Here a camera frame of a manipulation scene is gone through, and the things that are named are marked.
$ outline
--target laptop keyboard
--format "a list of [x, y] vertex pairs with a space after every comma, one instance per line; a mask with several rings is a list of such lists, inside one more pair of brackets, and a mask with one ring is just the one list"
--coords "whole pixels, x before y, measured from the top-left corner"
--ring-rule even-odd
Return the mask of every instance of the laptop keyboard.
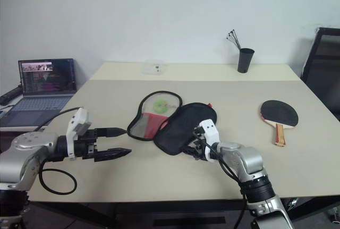
[[12, 111], [61, 110], [69, 100], [70, 97], [25, 98], [22, 99]]

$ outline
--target laptop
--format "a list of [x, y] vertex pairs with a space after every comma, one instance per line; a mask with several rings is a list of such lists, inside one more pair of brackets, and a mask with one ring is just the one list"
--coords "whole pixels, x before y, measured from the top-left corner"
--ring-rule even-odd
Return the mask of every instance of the laptop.
[[18, 61], [21, 99], [1, 127], [37, 126], [57, 115], [76, 93], [73, 59]]

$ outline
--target laptop screen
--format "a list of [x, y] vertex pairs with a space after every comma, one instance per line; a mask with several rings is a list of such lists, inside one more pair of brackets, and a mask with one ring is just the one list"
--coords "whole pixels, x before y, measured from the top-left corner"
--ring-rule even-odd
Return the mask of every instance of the laptop screen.
[[24, 95], [66, 95], [77, 90], [73, 59], [19, 61]]

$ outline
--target pen holder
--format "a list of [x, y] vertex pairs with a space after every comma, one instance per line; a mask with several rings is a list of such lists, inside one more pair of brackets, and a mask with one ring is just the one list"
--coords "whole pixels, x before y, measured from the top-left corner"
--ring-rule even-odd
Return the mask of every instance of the pen holder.
[[238, 72], [246, 73], [248, 71], [249, 64], [253, 57], [254, 52], [255, 51], [250, 48], [240, 49], [239, 65], [237, 67]]

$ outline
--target black office chair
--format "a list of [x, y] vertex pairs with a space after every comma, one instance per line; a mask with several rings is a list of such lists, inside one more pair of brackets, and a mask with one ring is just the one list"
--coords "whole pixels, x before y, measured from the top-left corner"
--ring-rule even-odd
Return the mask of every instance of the black office chair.
[[301, 80], [340, 121], [340, 29], [319, 28]]

